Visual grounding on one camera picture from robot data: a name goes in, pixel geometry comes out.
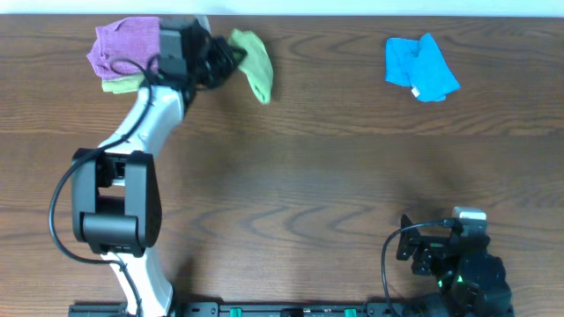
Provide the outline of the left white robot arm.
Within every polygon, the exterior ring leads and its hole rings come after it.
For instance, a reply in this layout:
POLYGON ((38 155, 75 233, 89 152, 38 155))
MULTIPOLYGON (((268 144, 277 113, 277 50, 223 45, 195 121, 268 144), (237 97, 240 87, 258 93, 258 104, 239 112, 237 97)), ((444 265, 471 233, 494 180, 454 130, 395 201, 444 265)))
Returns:
POLYGON ((154 249, 162 207, 154 160, 184 120, 200 91, 223 85, 248 56, 199 21, 159 25, 160 47, 137 68, 143 82, 137 101, 116 131, 95 149, 79 149, 72 159, 72 228, 75 238, 96 255, 93 262, 114 270, 126 295, 121 316, 167 316, 174 288, 154 249))

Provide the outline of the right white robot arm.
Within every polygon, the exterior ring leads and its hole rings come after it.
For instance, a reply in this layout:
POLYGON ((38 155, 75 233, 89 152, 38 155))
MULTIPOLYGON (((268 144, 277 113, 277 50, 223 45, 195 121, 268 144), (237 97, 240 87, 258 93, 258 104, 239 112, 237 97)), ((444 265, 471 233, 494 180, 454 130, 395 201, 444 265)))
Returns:
POLYGON ((406 215, 401 218, 396 258, 412 260, 412 273, 433 276, 437 292, 405 304, 403 316, 513 316, 512 293, 500 257, 489 254, 483 210, 455 207, 437 226, 448 237, 426 236, 406 215))

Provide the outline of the green microfiber cloth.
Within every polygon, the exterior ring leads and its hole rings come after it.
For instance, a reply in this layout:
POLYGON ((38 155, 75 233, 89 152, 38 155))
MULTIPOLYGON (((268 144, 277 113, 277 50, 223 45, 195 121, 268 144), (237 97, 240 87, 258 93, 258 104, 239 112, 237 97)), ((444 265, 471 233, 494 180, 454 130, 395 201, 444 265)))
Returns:
POLYGON ((258 101, 263 105, 269 104, 274 70, 263 41, 252 31, 234 29, 228 43, 246 51, 246 56, 239 63, 239 70, 246 75, 258 101))

